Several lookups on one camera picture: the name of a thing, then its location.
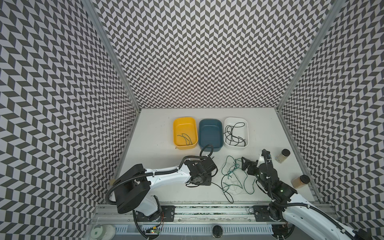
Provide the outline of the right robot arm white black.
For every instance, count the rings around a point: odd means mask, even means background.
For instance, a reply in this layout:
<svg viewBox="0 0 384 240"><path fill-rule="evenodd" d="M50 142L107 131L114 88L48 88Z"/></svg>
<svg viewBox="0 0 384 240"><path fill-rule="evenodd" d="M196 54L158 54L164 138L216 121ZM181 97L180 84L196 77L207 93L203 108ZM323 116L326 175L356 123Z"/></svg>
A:
<svg viewBox="0 0 384 240"><path fill-rule="evenodd" d="M373 237L363 229L355 230L335 220L307 201L296 189L282 182L274 169L270 152L263 149L264 161L251 161L242 157L242 170L256 178L271 202L267 207L268 217L275 222L291 223L314 240L371 240Z"/></svg>

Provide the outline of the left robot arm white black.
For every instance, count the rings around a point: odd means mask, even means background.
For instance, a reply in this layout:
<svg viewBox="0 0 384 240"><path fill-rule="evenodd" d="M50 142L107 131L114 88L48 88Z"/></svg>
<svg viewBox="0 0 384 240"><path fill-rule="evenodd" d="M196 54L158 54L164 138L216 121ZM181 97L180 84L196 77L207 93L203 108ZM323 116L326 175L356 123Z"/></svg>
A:
<svg viewBox="0 0 384 240"><path fill-rule="evenodd" d="M143 216L148 222L155 221L164 214L164 208L152 194L153 190L174 184L191 188L210 186L218 172L213 152L213 145L206 145L198 156L185 156L179 165L171 168L146 169L136 164L115 180L105 201L116 206L119 214L132 212L135 220Z"/></svg>

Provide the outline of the spice jar black lid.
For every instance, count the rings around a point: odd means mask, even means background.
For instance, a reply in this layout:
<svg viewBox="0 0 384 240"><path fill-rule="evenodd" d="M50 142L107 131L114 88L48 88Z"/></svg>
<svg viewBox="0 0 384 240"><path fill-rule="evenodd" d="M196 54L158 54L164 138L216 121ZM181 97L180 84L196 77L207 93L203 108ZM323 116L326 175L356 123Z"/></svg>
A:
<svg viewBox="0 0 384 240"><path fill-rule="evenodd" d="M279 153L279 155L275 158L275 160L276 160L278 163L283 163L283 162L284 162L290 155L291 155L290 150L288 150L288 149L283 149L283 150L281 150L281 152Z"/></svg>
<svg viewBox="0 0 384 240"><path fill-rule="evenodd" d="M292 187L294 189L300 189L310 183L311 179L307 175L301 175L291 181Z"/></svg>

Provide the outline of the yellow plastic bin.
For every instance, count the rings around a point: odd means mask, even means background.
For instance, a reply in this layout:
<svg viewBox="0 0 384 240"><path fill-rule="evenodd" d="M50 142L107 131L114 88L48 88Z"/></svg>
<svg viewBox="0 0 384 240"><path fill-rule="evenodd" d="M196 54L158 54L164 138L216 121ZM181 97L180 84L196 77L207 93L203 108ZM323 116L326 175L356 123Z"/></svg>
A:
<svg viewBox="0 0 384 240"><path fill-rule="evenodd" d="M192 117L177 118L173 122L173 141L179 150L189 150L198 144L196 120Z"/></svg>

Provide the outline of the white plastic bin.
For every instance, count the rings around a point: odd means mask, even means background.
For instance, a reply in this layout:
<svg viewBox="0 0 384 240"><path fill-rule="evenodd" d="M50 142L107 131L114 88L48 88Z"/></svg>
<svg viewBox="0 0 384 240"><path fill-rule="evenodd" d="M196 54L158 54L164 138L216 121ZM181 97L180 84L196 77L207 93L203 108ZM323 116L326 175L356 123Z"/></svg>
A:
<svg viewBox="0 0 384 240"><path fill-rule="evenodd" d="M224 124L224 144L229 149L243 150L249 145L249 125L243 118L228 117Z"/></svg>

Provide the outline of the dark teal plastic bin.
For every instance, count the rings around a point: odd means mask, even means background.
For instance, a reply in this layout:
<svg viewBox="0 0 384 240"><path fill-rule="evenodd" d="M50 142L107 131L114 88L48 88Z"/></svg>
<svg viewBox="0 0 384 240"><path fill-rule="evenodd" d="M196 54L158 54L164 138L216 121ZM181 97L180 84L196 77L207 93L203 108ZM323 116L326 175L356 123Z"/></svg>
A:
<svg viewBox="0 0 384 240"><path fill-rule="evenodd" d="M218 152L224 145L223 124L217 119L203 119L199 122L199 146L203 149L212 145L214 152Z"/></svg>

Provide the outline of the white tape roll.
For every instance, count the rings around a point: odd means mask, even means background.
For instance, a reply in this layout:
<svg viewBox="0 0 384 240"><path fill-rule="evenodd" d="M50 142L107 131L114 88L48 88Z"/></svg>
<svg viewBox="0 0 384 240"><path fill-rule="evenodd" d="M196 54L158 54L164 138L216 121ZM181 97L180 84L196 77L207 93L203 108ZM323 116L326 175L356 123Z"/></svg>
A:
<svg viewBox="0 0 384 240"><path fill-rule="evenodd" d="M96 225L90 233L91 240L112 240L116 235L116 227L114 225Z"/></svg>

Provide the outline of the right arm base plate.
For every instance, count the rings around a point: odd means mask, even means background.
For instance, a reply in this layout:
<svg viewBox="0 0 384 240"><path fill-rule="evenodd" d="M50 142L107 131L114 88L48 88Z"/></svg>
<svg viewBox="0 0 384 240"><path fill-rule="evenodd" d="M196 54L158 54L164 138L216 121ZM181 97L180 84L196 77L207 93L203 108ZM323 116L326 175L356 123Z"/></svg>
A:
<svg viewBox="0 0 384 240"><path fill-rule="evenodd" d="M269 206L267 205L256 205L253 206L253 215L255 217L256 222L261 223L261 222L273 222L274 220L271 217L271 213L269 210Z"/></svg>

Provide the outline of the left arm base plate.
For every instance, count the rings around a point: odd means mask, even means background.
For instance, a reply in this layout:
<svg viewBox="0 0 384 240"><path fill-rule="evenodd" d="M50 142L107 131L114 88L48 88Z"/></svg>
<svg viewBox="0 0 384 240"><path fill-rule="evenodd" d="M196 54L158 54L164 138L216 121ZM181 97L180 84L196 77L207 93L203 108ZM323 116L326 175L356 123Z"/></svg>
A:
<svg viewBox="0 0 384 240"><path fill-rule="evenodd" d="M135 211L134 217L137 222L173 222L175 217L175 209L175 206L161 206L160 209L149 216Z"/></svg>

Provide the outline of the right corner aluminium post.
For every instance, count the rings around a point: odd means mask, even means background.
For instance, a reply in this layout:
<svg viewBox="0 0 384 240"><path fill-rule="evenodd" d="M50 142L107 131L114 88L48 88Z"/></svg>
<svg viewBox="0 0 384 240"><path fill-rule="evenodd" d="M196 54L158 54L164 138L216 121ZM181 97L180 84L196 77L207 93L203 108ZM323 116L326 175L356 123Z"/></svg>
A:
<svg viewBox="0 0 384 240"><path fill-rule="evenodd" d="M295 75L293 76L290 84L288 85L287 90L283 94L279 104L277 105L277 112L281 112L284 105L290 98L291 94L293 93L294 89L296 88L297 84L299 83L299 80L305 73L305 70L311 63L312 58L316 54L319 46L321 45L323 39L326 37L330 27L332 26L333 22L335 21L336 17L338 16L339 12L341 11L343 5L346 1L337 0L334 1L334 3L331 6L331 9L329 13L327 14L324 22L319 28L319 31L317 32L313 42L311 43L305 57L303 58L301 64L299 65L298 70L296 71Z"/></svg>

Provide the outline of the corner aluminium post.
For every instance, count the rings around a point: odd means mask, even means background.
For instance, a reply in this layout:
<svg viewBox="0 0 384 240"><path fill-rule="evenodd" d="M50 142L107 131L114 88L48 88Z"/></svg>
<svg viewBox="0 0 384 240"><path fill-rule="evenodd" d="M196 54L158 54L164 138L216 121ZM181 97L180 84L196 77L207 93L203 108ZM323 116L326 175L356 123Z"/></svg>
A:
<svg viewBox="0 0 384 240"><path fill-rule="evenodd" d="M140 108L140 106L137 102L137 99L136 99L136 97L135 97L135 95L131 89L130 83L127 79L127 76L124 73L124 70L120 64L120 61L117 58L117 55L113 49L111 41L108 38L107 33L106 33L106 31L105 31L105 29L104 29L104 27L100 21L100 18L97 14L97 11L95 10L93 1L82 0L82 3L83 3L84 9L87 12L89 19L92 22L102 44L104 45L106 53L108 54L109 58L111 59L111 62L113 64L118 76L120 77L129 98L132 101L132 104L133 104L135 110L140 112L141 108Z"/></svg>
<svg viewBox="0 0 384 240"><path fill-rule="evenodd" d="M323 39L326 37L330 27L332 26L333 22L335 21L336 17L338 16L339 12L341 11L343 5L346 1L337 0L334 1L334 3L331 6L331 9L329 13L327 14L324 22L319 28L319 31L317 32L313 42L311 43L305 57L303 58L301 64L299 65L298 70L296 71L295 75L293 76L290 84L288 85L287 90L283 94L279 104L277 105L277 112L281 112L284 105L290 98L291 94L293 93L294 89L296 88L297 84L299 83L299 80L305 73L305 70L311 63L312 58L316 54L319 46L321 45Z"/></svg>

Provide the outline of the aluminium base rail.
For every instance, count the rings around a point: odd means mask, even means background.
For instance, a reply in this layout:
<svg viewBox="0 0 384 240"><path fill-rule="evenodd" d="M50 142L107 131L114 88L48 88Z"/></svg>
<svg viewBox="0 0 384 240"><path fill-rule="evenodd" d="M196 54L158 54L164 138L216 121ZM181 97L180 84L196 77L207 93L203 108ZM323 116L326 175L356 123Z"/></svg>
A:
<svg viewBox="0 0 384 240"><path fill-rule="evenodd" d="M176 207L174 221L165 222L166 224L284 224L283 221L256 222L252 207L268 204L268 202L237 204L162 203L163 206ZM91 224L133 224L134 219L132 212L119 214L115 206L99 205L94 211Z"/></svg>

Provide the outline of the left corner aluminium post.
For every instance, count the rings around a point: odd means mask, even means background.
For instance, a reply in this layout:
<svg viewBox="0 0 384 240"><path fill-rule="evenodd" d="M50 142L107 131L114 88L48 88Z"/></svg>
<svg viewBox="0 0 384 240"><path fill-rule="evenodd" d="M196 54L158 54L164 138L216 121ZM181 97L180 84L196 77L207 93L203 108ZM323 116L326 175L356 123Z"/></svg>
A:
<svg viewBox="0 0 384 240"><path fill-rule="evenodd" d="M106 33L106 31L105 31L105 29L104 29L104 27L100 21L100 18L97 14L97 11L95 10L93 1L82 0L82 3L83 3L84 9L87 12L89 19L92 22L102 44L104 45L106 53L108 54L109 58L111 59L111 62L113 64L118 76L120 77L129 98L132 101L132 104L133 104L135 110L140 112L141 108L140 108L140 106L137 102L137 99L136 99L136 97L135 97L135 95L131 89L130 83L127 79L127 76L124 73L124 70L120 64L120 61L117 58L117 55L113 49L111 41L108 38L107 33Z"/></svg>

